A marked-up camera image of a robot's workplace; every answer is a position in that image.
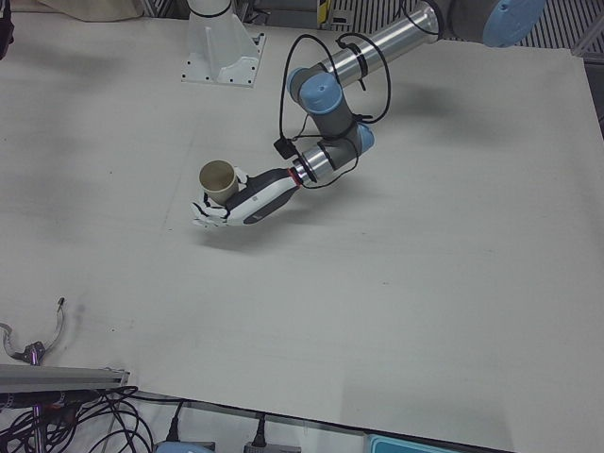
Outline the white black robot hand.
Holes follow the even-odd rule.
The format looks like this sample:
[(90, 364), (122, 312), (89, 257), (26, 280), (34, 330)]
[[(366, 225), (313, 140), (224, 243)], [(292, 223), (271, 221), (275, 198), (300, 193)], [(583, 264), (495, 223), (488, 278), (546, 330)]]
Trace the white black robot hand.
[(201, 227), (244, 227), (263, 220), (289, 202), (301, 182), (291, 168), (274, 168), (251, 176), (223, 160), (200, 170), (199, 196), (191, 204)]

